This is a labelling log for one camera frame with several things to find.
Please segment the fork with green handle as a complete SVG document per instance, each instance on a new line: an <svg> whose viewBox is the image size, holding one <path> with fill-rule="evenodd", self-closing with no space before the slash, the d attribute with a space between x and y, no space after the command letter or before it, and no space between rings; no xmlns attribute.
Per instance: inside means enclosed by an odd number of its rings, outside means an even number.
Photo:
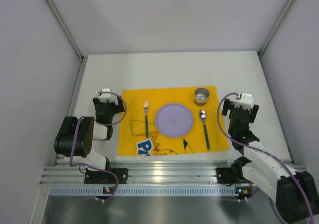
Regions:
<svg viewBox="0 0 319 224"><path fill-rule="evenodd" d="M148 111L149 111L149 103L147 100L143 102L144 113L145 113L145 132L146 138L149 138L149 125L148 125Z"/></svg>

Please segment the small metal cup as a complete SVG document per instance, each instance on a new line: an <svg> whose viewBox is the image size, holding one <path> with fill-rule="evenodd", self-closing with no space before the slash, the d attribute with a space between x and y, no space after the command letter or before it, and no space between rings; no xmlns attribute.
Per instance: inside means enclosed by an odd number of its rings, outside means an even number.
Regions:
<svg viewBox="0 0 319 224"><path fill-rule="evenodd" d="M203 106L207 103L210 92L204 87L197 88L194 92L194 103L198 106Z"/></svg>

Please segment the purple plastic plate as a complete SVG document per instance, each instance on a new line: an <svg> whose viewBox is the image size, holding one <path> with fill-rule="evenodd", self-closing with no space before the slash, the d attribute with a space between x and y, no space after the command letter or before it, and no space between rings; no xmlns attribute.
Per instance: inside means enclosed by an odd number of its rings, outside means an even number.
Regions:
<svg viewBox="0 0 319 224"><path fill-rule="evenodd" d="M189 108L180 103L162 106L155 115L155 126L164 136L181 138L193 128L194 117Z"/></svg>

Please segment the yellow cartoon placemat cloth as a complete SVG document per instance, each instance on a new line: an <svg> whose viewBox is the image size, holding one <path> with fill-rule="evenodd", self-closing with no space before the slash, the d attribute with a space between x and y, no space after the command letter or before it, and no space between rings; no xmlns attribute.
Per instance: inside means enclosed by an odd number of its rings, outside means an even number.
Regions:
<svg viewBox="0 0 319 224"><path fill-rule="evenodd" d="M167 156L228 151L217 108L217 88L207 86L203 106L196 87L123 90L127 113L119 124L119 156Z"/></svg>

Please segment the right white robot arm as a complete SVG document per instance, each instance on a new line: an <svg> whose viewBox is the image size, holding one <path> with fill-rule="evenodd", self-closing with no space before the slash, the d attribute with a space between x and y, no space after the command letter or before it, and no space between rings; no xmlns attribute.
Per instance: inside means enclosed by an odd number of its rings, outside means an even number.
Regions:
<svg viewBox="0 0 319 224"><path fill-rule="evenodd" d="M228 131L222 133L241 157L234 161L235 174L257 185L273 201L278 215L288 224L308 219L315 223L319 213L319 193L313 176L298 171L268 152L250 130L258 112L251 94L225 96L218 105L217 116L228 116Z"/></svg>

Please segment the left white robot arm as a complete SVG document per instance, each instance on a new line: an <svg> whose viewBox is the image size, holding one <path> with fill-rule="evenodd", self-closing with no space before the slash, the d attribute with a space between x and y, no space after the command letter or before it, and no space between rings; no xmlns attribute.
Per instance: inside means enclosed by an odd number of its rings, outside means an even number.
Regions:
<svg viewBox="0 0 319 224"><path fill-rule="evenodd" d="M54 141L56 154L69 158L69 165L85 166L92 171L111 171L110 161L93 148L94 141L112 138L114 115L126 114L126 103L121 96L93 98L95 116L66 116Z"/></svg>

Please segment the spoon with green handle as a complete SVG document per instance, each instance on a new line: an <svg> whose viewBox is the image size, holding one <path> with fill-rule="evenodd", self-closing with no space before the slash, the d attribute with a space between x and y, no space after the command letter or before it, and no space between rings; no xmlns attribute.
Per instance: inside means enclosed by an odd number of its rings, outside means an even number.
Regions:
<svg viewBox="0 0 319 224"><path fill-rule="evenodd" d="M209 137L208 137L207 127L206 127L207 114L206 114L205 110L199 111L199 119L201 120L201 122L203 124L203 130L204 130L207 150L210 150Z"/></svg>

